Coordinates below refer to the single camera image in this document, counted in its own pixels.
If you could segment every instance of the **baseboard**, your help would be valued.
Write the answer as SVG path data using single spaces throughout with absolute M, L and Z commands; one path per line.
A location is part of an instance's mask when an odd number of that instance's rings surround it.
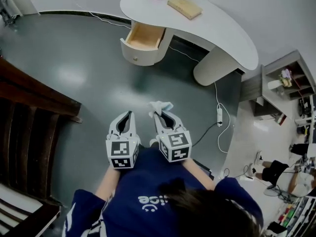
M 78 16 L 86 16 L 86 17 L 93 17 L 89 12 L 86 11 L 76 11 L 76 10 L 50 10 L 50 11 L 40 11 L 39 12 L 41 15 L 42 14 L 64 14 L 64 15 L 78 15 Z M 128 25 L 131 25 L 131 20 L 127 19 L 127 18 L 121 18 L 121 17 L 117 17 L 117 16 L 113 16 L 113 15 L 108 15 L 108 14 L 102 14 L 102 13 L 93 13 L 94 15 L 98 16 L 99 18 L 104 18 L 104 19 L 108 19 L 108 20 L 114 20 L 120 23 L 125 23 Z M 186 39 L 183 39 L 179 36 L 174 35 L 172 40 L 178 41 L 188 47 L 191 47 L 195 50 L 198 50 L 199 52 L 207 55 L 209 53 L 208 50 L 204 49 L 203 47 L 200 47 Z M 244 71 L 242 71 L 241 69 L 236 69 L 235 70 L 238 74 L 243 75 L 245 74 Z

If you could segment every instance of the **white shirt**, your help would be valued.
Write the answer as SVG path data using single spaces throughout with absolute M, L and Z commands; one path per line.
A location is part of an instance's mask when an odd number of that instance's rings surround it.
M 312 143 L 308 145 L 307 158 L 316 157 L 316 144 Z
M 287 168 L 278 178 L 276 185 L 279 186 L 279 188 L 282 191 L 287 192 L 294 173 L 295 173 L 294 169 Z M 291 194 L 297 197 L 306 196 L 309 192 L 312 191 L 313 180 L 314 180 L 314 177 L 312 175 L 299 172 L 296 178 L 295 188 Z

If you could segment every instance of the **cylindrical desk leg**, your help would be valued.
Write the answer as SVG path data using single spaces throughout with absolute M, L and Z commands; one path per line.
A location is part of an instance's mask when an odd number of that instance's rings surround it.
M 193 70 L 195 80 L 203 85 L 208 86 L 241 65 L 228 53 L 214 47 Z

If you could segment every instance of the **shoe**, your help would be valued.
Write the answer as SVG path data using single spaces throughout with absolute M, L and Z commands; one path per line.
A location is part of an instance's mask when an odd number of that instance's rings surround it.
M 253 163 L 254 165 L 262 165 L 263 159 L 261 157 L 261 152 L 262 152 L 261 150 L 257 152 L 256 159 Z
M 253 163 L 251 163 L 248 167 L 248 176 L 253 177 L 254 174 L 256 173 L 256 169 L 253 167 Z
M 153 143 L 158 143 L 158 140 L 156 140 L 156 139 L 150 140 L 149 146 L 152 147 Z

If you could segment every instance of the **drawer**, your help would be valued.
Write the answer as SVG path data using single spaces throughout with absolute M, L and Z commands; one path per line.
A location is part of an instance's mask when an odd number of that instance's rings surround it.
M 165 28 L 136 23 L 126 40 L 120 39 L 123 56 L 139 66 L 150 66 L 156 61 L 158 47 Z

